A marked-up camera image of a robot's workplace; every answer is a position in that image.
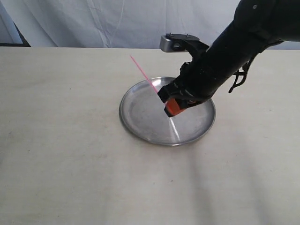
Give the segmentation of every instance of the orange object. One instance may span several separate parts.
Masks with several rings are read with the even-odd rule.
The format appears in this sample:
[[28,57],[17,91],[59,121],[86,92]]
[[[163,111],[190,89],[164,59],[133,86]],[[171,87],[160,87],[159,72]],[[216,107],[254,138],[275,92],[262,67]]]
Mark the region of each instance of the orange object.
[[172,98],[171,100],[169,100],[167,102],[167,104],[165,105],[165,108],[167,110],[167,113],[169,114],[169,116],[176,116],[179,113],[185,111],[185,109],[180,109],[178,103],[176,102],[176,100],[174,98]]

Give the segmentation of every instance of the silver plate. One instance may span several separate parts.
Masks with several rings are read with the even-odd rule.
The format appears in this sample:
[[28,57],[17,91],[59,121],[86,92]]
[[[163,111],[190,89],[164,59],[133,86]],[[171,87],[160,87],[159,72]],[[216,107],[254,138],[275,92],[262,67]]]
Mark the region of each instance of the silver plate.
[[[174,78],[151,79],[160,90]],[[164,103],[145,80],[130,88],[124,95],[119,115],[122,124],[134,135],[153,144],[178,146],[198,140],[212,127],[216,109],[212,100],[186,109],[179,115],[168,118]]]

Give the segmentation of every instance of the beige table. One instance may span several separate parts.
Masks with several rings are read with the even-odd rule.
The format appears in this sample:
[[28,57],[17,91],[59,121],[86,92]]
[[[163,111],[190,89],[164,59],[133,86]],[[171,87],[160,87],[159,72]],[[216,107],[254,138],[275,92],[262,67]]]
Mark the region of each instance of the beige table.
[[1,225],[300,224],[300,52],[267,51],[200,141],[130,136],[118,107],[187,53],[0,48]]

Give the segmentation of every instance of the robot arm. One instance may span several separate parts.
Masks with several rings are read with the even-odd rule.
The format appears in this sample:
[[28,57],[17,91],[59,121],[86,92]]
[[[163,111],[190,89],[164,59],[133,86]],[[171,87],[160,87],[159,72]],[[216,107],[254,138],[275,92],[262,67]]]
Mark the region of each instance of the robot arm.
[[192,56],[191,62],[182,65],[180,75],[158,92],[166,103],[165,112],[172,117],[204,103],[235,75],[231,93],[245,82],[258,54],[284,41],[300,42],[299,0],[241,0],[233,21],[211,46],[191,35],[162,36],[162,51],[188,51]]

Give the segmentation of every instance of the white curtain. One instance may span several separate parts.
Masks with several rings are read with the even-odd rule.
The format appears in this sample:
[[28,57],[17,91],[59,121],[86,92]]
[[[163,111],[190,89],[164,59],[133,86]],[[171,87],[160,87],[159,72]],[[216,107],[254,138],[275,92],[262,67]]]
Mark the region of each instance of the white curtain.
[[[31,46],[159,48],[168,32],[211,44],[240,0],[1,1]],[[300,49],[300,44],[275,48]]]
[[20,44],[22,40],[18,31],[0,1],[0,43]]

